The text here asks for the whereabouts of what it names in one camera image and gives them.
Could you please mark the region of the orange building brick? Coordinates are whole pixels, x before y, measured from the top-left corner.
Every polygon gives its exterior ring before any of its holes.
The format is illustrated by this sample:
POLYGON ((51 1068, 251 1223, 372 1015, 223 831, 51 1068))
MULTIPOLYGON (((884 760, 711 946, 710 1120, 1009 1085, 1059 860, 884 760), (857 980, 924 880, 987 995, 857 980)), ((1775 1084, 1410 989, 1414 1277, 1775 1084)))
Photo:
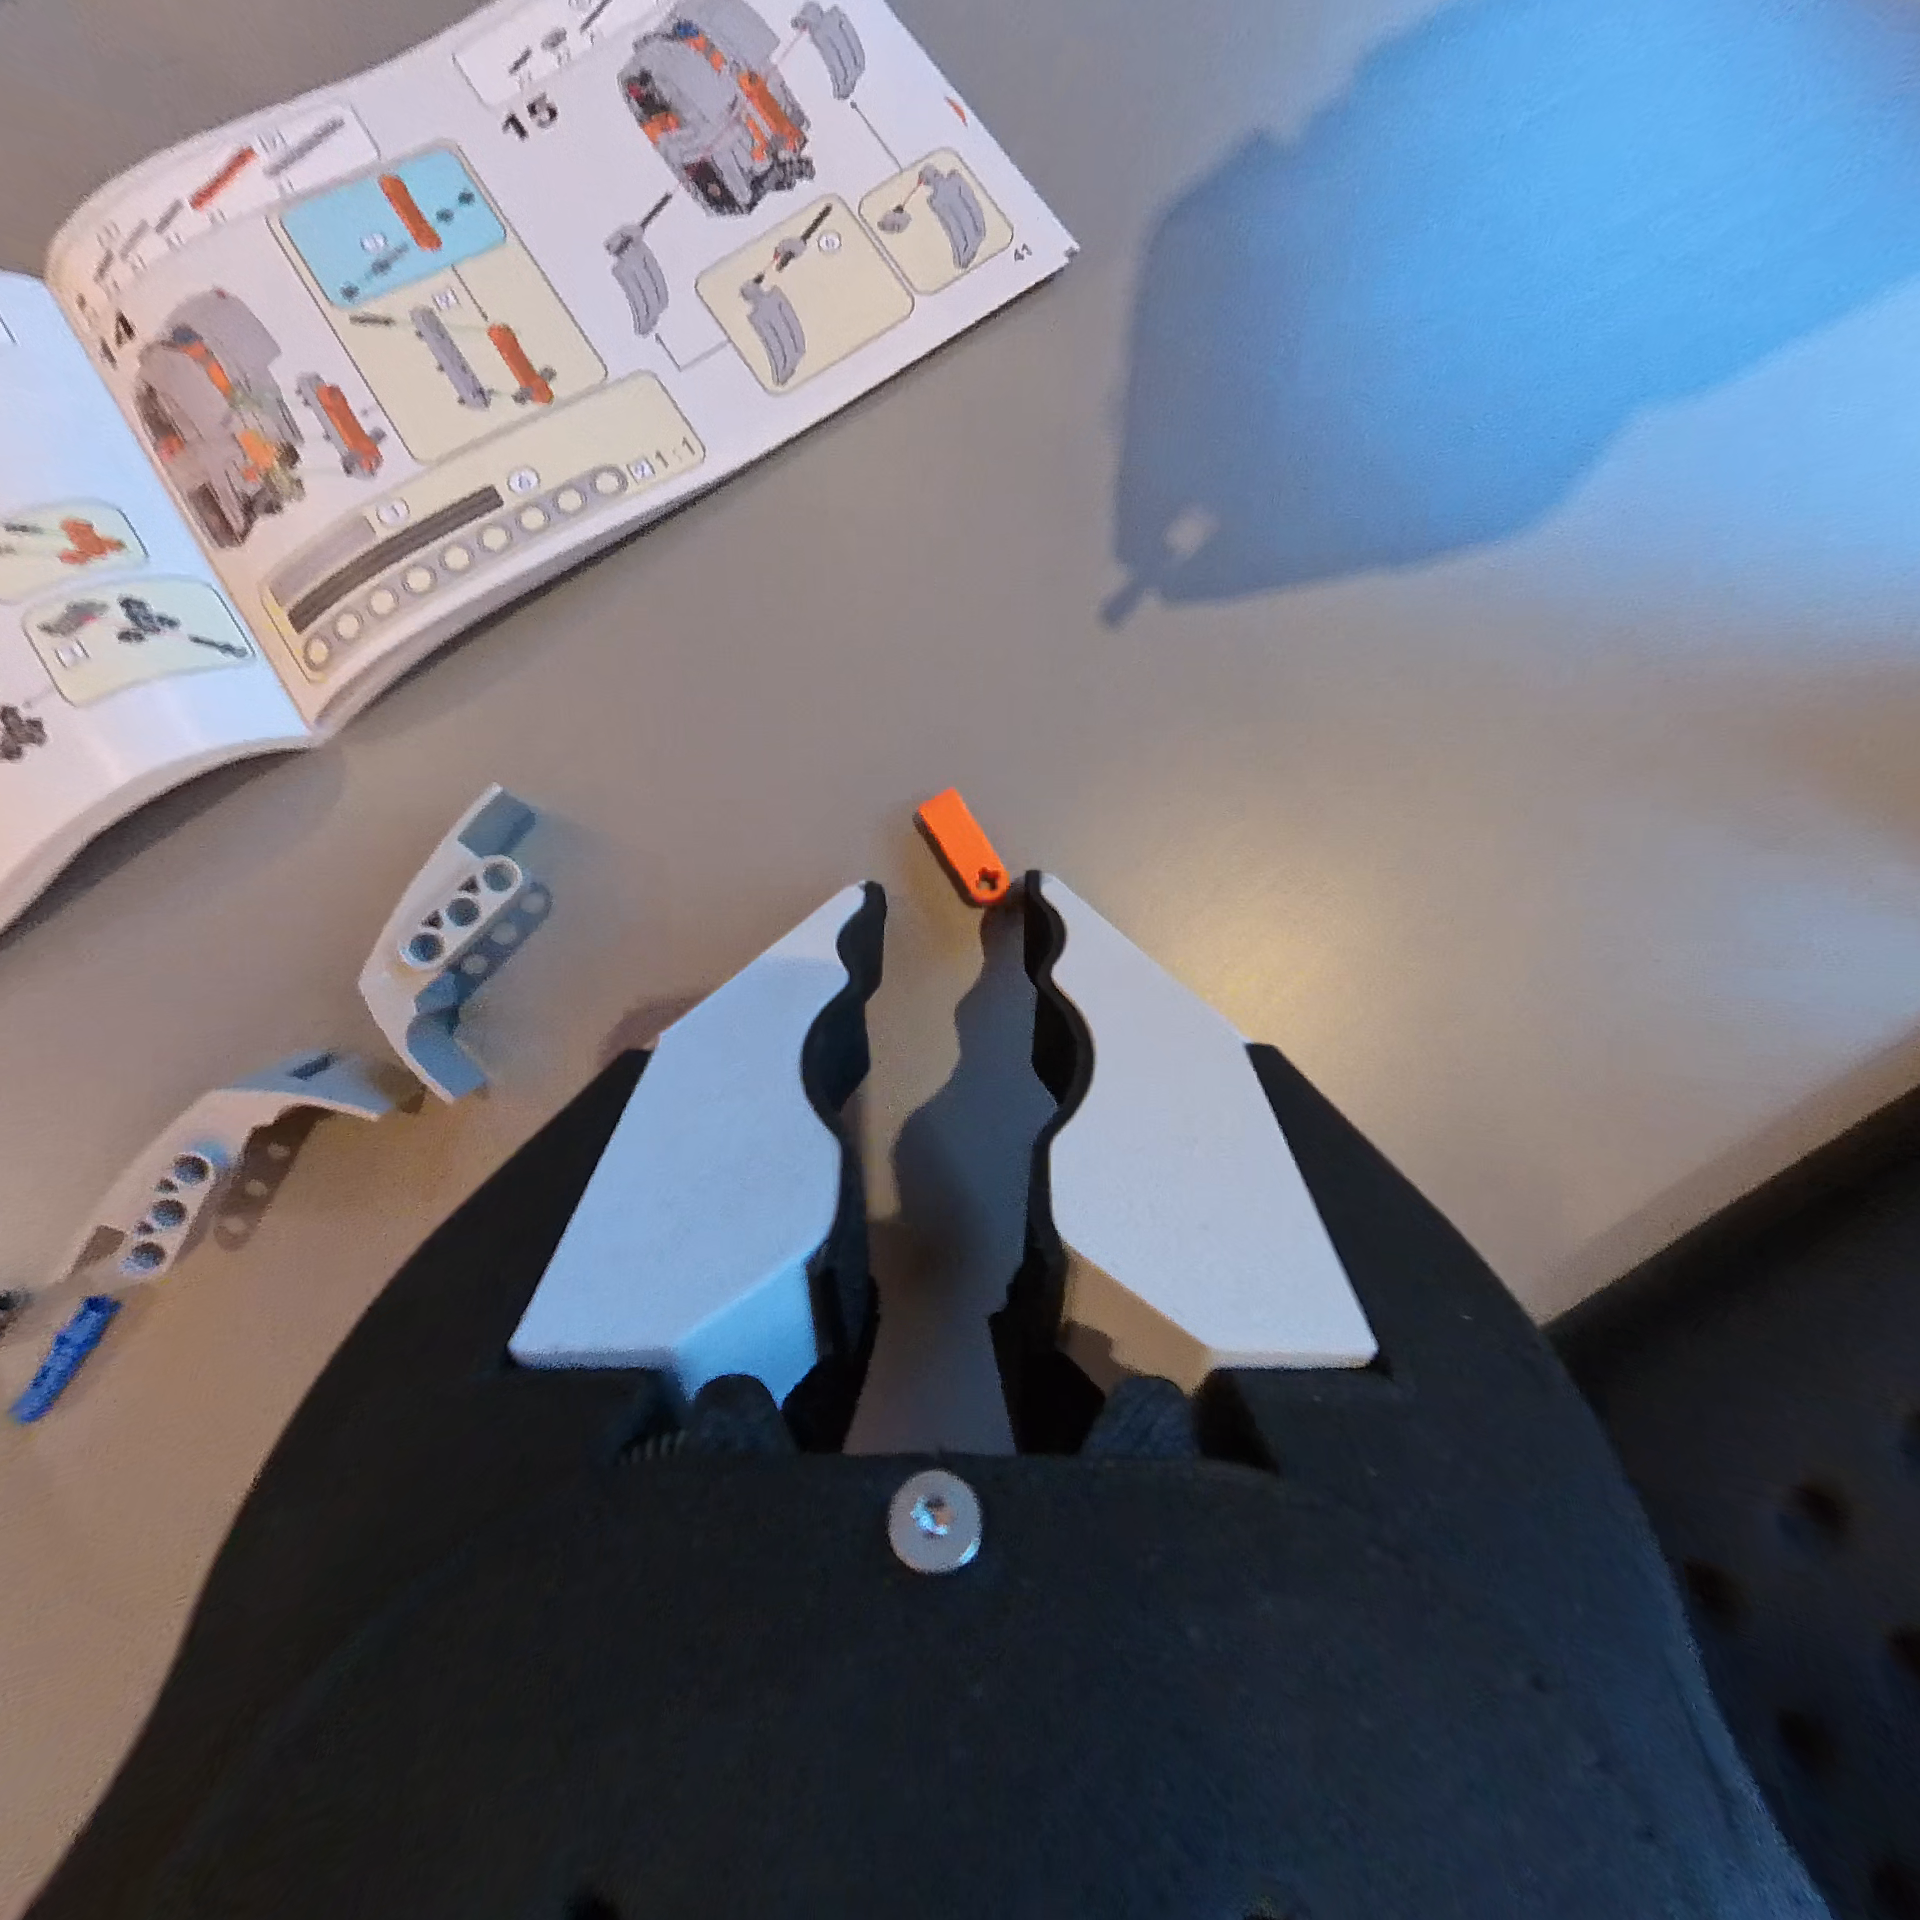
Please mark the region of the orange building brick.
POLYGON ((1009 898, 1016 883, 1012 869, 958 789, 950 786, 926 797, 914 821, 962 900, 987 909, 1009 898))

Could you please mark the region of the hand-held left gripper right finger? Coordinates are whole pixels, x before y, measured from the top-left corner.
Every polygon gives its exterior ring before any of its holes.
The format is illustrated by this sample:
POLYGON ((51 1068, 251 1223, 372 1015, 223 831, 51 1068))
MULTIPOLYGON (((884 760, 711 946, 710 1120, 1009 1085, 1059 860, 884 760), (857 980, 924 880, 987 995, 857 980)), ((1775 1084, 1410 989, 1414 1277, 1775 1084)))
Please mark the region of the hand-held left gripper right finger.
POLYGON ((1236 1372, 1369 1368, 1378 1338, 1236 1023, 1057 872, 1022 886, 1032 1150, 992 1315, 1022 1454, 1083 1450, 1132 1398, 1236 1372))

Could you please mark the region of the blue connector pin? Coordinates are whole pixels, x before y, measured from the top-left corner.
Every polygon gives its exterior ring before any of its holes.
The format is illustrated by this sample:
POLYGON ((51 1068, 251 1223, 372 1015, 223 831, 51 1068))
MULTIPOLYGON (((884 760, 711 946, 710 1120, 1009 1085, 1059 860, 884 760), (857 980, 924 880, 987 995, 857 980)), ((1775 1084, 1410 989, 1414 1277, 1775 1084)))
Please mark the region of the blue connector pin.
POLYGON ((60 1325, 40 1362, 35 1376, 25 1382, 10 1407, 10 1418, 19 1427, 41 1421, 70 1391, 83 1367, 104 1344, 112 1320, 123 1309, 123 1302, 111 1293, 89 1293, 60 1325))

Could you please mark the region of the open instruction booklet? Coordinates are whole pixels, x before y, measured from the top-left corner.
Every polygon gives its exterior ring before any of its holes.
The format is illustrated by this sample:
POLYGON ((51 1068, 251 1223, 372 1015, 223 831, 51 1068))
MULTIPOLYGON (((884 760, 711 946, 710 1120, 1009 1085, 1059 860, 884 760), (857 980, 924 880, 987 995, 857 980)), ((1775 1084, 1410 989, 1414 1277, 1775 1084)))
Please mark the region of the open instruction booklet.
POLYGON ((1057 277, 888 5, 490 5, 4 274, 4 928, 1057 277))

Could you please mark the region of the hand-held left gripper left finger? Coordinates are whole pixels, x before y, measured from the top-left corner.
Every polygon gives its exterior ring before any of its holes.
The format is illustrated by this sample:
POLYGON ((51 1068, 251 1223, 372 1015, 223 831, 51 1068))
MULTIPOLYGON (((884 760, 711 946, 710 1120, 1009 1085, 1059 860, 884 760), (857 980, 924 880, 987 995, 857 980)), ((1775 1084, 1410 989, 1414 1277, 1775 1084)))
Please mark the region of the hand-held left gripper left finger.
POLYGON ((848 1101, 888 898, 862 880, 662 1030, 512 1339, 524 1368, 744 1376, 839 1450, 879 1334, 848 1101))

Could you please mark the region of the grey curved panel piece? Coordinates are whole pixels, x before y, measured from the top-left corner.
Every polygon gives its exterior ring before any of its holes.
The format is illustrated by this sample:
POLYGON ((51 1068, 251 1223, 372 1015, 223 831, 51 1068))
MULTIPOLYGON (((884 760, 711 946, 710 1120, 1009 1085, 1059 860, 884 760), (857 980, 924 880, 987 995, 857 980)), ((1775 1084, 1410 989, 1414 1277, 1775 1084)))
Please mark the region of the grey curved panel piece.
POLYGON ((538 810, 491 784, 407 883, 359 974, 361 998, 402 1068, 438 1099, 488 1084, 459 1030, 465 1008, 546 923, 553 892, 521 863, 538 810))
POLYGON ((51 1290, 146 1287, 207 1242, 244 1248, 321 1123, 384 1120, 395 1085, 319 1046, 199 1094, 115 1176, 51 1290))

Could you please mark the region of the black perforated panel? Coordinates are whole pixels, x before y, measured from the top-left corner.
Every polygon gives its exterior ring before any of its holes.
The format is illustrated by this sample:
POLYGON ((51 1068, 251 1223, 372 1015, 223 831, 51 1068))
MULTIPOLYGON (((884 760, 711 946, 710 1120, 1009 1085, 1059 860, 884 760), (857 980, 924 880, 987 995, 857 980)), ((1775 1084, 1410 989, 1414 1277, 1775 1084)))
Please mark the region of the black perforated panel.
POLYGON ((1562 1312, 1834 1916, 1919 1916, 1919 1093, 1562 1312))

